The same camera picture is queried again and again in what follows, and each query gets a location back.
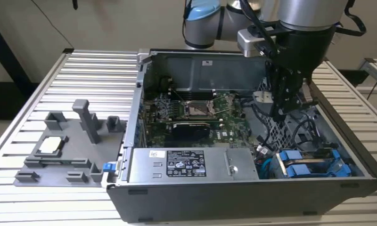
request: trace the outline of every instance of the gray plastic post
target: gray plastic post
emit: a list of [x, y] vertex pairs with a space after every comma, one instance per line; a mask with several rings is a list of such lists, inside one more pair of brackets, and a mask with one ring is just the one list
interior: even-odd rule
[[90, 143], [97, 144], [100, 142], [100, 136], [96, 131], [96, 125], [92, 120], [89, 110], [89, 102], [84, 99], [77, 99], [73, 104], [73, 111], [80, 115], [82, 127], [86, 129], [86, 134], [90, 140]]

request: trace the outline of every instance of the blue latch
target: blue latch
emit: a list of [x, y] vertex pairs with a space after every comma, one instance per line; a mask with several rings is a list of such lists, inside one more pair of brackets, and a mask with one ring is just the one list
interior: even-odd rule
[[109, 173], [116, 172], [116, 164], [113, 164], [113, 163], [105, 163], [105, 164], [102, 165], [102, 171], [104, 171], [104, 172], [109, 172]]

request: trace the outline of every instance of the computer component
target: computer component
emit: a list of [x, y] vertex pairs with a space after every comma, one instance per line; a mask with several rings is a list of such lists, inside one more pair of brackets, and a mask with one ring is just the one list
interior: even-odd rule
[[[265, 65], [233, 53], [150, 55], [122, 159], [106, 167], [124, 221], [321, 215], [377, 190], [374, 160], [314, 86], [320, 104], [273, 120]], [[165, 88], [146, 89], [158, 77]]]

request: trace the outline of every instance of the cable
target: cable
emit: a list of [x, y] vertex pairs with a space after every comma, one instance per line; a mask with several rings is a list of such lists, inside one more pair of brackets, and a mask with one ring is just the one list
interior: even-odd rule
[[189, 11], [190, 11], [190, 5], [192, 5], [192, 0], [184, 0], [184, 14], [182, 14], [182, 25], [181, 25], [181, 35], [184, 40], [186, 40], [186, 36], [184, 34], [184, 28], [186, 26], [186, 19], [189, 17]]
[[38, 10], [41, 11], [42, 15], [45, 16], [46, 20], [49, 21], [52, 27], [56, 29], [56, 31], [58, 32], [58, 34], [62, 36], [62, 38], [65, 39], [65, 41], [69, 43], [70, 47], [74, 48], [74, 46], [70, 44], [69, 40], [66, 39], [66, 37], [64, 36], [64, 34], [58, 31], [58, 29], [56, 28], [56, 26], [53, 25], [49, 17], [45, 15], [42, 9], [38, 7], [38, 5], [36, 4], [34, 0], [30, 0], [30, 2], [36, 5], [36, 7], [38, 8]]
[[297, 127], [296, 127], [294, 130], [293, 130], [293, 134], [292, 134], [292, 138], [290, 138], [290, 142], [294, 144], [294, 146], [297, 147], [297, 149], [298, 149], [301, 152], [305, 152], [305, 151], [302, 150], [301, 146], [294, 142], [294, 137], [296, 137], [296, 135], [297, 135], [297, 132], [298, 132], [298, 130], [300, 130], [300, 127], [301, 127], [306, 122], [308, 122], [308, 123], [314, 123], [312, 119], [306, 119], [306, 120], [301, 121], [301, 122], [298, 123]]
[[270, 115], [260, 109], [260, 107], [257, 106], [257, 104], [253, 104], [253, 105], [254, 105], [254, 108], [257, 109], [257, 112], [258, 112], [260, 114], [262, 114], [262, 115], [266, 116], [266, 117], [270, 117]]
[[370, 95], [372, 95], [372, 93], [373, 93], [373, 91], [374, 91], [376, 85], [377, 85], [377, 82], [376, 82], [376, 84], [374, 84], [374, 86], [373, 86], [373, 88], [372, 88], [372, 90], [370, 90], [370, 92], [369, 92], [369, 95], [366, 96], [366, 99], [368, 99], [368, 100], [369, 100]]
[[268, 123], [264, 121], [264, 119], [258, 115], [256, 104], [252, 104], [252, 110], [254, 112], [254, 115], [256, 115], [257, 119], [260, 120], [260, 122], [262, 123], [262, 125], [266, 128], [266, 137], [265, 137], [264, 142], [261, 144], [261, 146], [264, 146], [266, 144], [266, 141], [268, 141], [269, 137], [270, 137], [270, 127], [269, 127]]
[[272, 40], [272, 38], [270, 38], [270, 36], [269, 36], [269, 34], [265, 30], [264, 25], [261, 24], [261, 22], [257, 18], [257, 15], [253, 12], [253, 9], [252, 9], [252, 6], [250, 6], [248, 0], [240, 0], [240, 6], [241, 6], [241, 9], [242, 9], [244, 15], [250, 19], [250, 21], [253, 22], [254, 26], [257, 27], [257, 29], [261, 33], [262, 38], [268, 42], [268, 45], [272, 49], [273, 56], [276, 56], [277, 55], [277, 46], [276, 46], [274, 41]]

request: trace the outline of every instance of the metal grille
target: metal grille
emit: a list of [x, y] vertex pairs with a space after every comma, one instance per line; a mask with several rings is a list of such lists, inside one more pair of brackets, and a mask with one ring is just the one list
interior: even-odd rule
[[[269, 85], [266, 82], [266, 78], [264, 78], [257, 91], [269, 91]], [[270, 136], [269, 136], [266, 143], [276, 150], [288, 148], [292, 145], [290, 143], [292, 134], [290, 134], [289, 127], [286, 125], [286, 121], [274, 122], [272, 117], [266, 117], [262, 114], [258, 114], [258, 115], [261, 116], [261, 119], [266, 122], [269, 129], [270, 129]]]

